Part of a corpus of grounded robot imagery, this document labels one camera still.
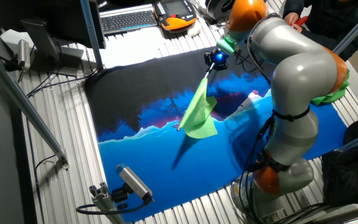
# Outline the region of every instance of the red object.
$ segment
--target red object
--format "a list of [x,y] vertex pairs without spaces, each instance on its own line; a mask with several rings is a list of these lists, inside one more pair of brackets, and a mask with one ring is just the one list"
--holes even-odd
[[309,19],[309,17],[304,16],[304,17],[298,19],[298,21],[296,21],[295,24],[300,26],[300,25],[304,24],[308,19]]

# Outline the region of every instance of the person's hand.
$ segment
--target person's hand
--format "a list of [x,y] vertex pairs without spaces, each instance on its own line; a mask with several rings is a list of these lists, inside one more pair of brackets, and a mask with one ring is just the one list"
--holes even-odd
[[298,26],[298,25],[296,25],[296,24],[292,24],[292,27],[293,27],[296,31],[298,31],[299,33],[301,33],[301,32],[303,31],[302,27],[300,27],[300,26]]
[[287,24],[291,25],[294,24],[296,21],[298,21],[299,15],[296,12],[290,12],[285,18],[284,21],[287,22]]

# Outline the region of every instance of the keyboard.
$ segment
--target keyboard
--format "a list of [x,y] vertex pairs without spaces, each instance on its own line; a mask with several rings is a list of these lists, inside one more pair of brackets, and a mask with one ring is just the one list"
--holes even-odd
[[157,25],[157,20],[151,10],[103,17],[101,19],[102,30],[105,35]]

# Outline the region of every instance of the metal table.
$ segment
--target metal table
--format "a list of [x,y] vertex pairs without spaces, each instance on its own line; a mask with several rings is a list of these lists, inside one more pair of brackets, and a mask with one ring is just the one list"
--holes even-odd
[[[270,0],[267,4],[269,11],[282,12],[283,10],[281,0]],[[202,30],[200,35],[194,38],[187,35],[171,34],[169,39],[164,39],[158,32],[148,33],[147,29],[135,32],[143,35],[143,38],[157,40],[153,41],[151,46],[154,50],[148,52],[152,57],[156,58],[214,46],[223,30],[219,30],[214,26],[209,27],[202,19],[198,20],[201,23]],[[108,48],[105,51],[109,51],[110,46],[128,43],[128,40],[134,41],[134,43],[137,41],[131,33],[110,36],[106,39]],[[78,44],[71,44],[68,47],[86,50],[84,57],[95,62],[91,49],[86,49]],[[131,52],[130,45],[127,44],[126,47],[128,53],[111,52],[111,55],[119,54],[122,60],[121,63],[130,64],[133,61],[133,52]],[[104,63],[111,63],[112,59],[106,55],[109,54],[102,54],[102,60]],[[351,66],[350,69],[351,73],[357,75]],[[84,69],[78,71],[79,77],[85,75]],[[24,92],[28,93],[46,77],[47,75],[38,74],[24,75],[23,82],[20,85]],[[52,75],[49,79],[49,82],[54,84],[72,80],[73,78]],[[70,164],[70,168],[64,170],[57,162],[57,159],[53,158],[49,162],[44,162],[37,171],[45,222],[109,223],[105,216],[87,216],[75,212],[77,206],[91,203],[91,194],[88,187],[106,181],[90,108],[82,83],[70,82],[53,86],[51,89],[44,89],[37,93],[30,100],[59,144],[65,149],[68,163]],[[345,97],[334,103],[334,107],[346,125],[350,125],[357,120],[358,100],[350,88],[347,89]],[[24,130],[27,130],[26,122],[24,122]],[[29,132],[25,131],[25,138],[31,167],[42,159],[53,155],[52,150],[31,124]],[[34,155],[35,164],[32,162],[32,155]],[[282,196],[279,200],[283,205],[283,210],[277,213],[278,216],[284,217],[309,204],[323,201],[321,160],[319,158],[313,159],[310,164],[314,169],[314,181],[302,190]],[[35,189],[33,169],[30,169],[30,171],[33,189]],[[243,216],[234,207],[230,198],[229,188],[230,186],[219,189],[136,223],[242,223]],[[37,218],[39,223],[42,223],[40,202],[35,190],[34,199]],[[358,205],[350,205],[345,209],[351,210],[355,207],[358,207]]]

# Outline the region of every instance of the printed backdrop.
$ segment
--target printed backdrop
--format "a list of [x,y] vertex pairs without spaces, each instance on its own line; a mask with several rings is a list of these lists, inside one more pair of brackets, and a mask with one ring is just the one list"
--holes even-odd
[[[124,214],[127,222],[208,194],[239,177],[259,128],[271,115],[266,81],[256,71],[245,72],[232,58],[228,70],[209,76],[208,96],[218,101],[212,113],[218,135],[197,140],[177,131],[205,75],[207,50],[212,49],[119,67],[86,82],[109,189],[122,186],[115,169],[126,164],[153,192],[155,202]],[[265,63],[264,68],[272,74],[274,66]],[[341,146],[346,130],[331,105],[311,109],[320,132],[306,159]],[[264,144],[260,142],[259,151]],[[134,194],[126,203],[133,208],[142,201]]]

